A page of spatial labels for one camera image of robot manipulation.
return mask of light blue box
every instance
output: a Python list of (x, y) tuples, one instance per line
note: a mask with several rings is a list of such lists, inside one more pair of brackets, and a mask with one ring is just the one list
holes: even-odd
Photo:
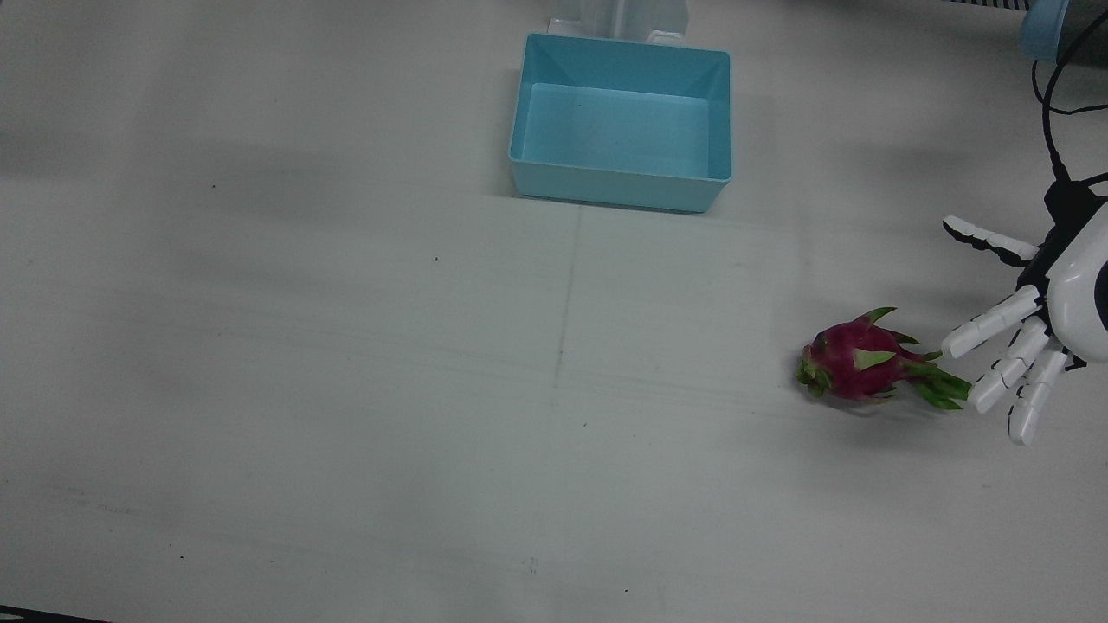
[(706, 212), (731, 180), (730, 55), (531, 34), (509, 159), (524, 195)]

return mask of plastic container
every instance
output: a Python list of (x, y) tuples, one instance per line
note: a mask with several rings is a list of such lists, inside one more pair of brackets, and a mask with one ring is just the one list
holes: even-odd
[(706, 212), (731, 180), (730, 55), (532, 34), (509, 159), (524, 195)]
[(685, 0), (554, 0), (547, 32), (680, 43), (688, 24)]

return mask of robot finger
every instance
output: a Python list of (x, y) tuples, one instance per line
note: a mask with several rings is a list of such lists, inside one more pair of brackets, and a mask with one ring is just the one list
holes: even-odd
[(943, 355), (958, 358), (982, 343), (1039, 310), (1039, 293), (1026, 285), (999, 304), (954, 329), (943, 339)]
[(1018, 446), (1029, 446), (1038, 428), (1043, 405), (1050, 395), (1050, 388), (1058, 379), (1069, 354), (1055, 338), (1050, 338), (1046, 348), (1035, 360), (1027, 385), (1016, 392), (1018, 398), (1008, 410), (1008, 438)]
[(1033, 244), (978, 227), (957, 216), (943, 218), (943, 228), (960, 243), (978, 251), (992, 251), (1009, 266), (1026, 266), (1038, 253), (1038, 247)]
[(1027, 372), (1049, 339), (1046, 335), (1046, 323), (1038, 316), (1030, 316), (1024, 320), (1024, 326), (1016, 333), (1004, 358), (996, 360), (993, 369), (974, 384), (967, 402), (979, 413), (992, 409), (993, 405), (996, 405), (996, 401), (1015, 387)]

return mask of white tabletop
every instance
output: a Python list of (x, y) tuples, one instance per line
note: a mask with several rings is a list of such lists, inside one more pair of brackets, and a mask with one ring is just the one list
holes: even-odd
[[(940, 224), (1050, 225), (1022, 13), (691, 0), (686, 43), (733, 55), (736, 177), (680, 215), (515, 193), (547, 4), (3, 2), (0, 603), (1102, 621), (1106, 369), (1029, 448), (1010, 400), (861, 417), (792, 379), (870, 308), (934, 348), (1013, 290)], [(1057, 124), (1108, 168), (1108, 116)]]

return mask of pink dragon fruit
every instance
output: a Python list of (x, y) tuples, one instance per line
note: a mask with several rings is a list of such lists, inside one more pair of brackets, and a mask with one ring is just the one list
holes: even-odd
[(904, 350), (902, 344), (920, 344), (904, 334), (876, 326), (895, 307), (880, 307), (850, 323), (820, 331), (804, 346), (797, 380), (812, 396), (824, 392), (863, 402), (880, 402), (893, 396), (900, 380), (906, 380), (927, 402), (940, 409), (961, 409), (971, 384), (944, 372), (932, 362), (942, 353), (921, 355)]

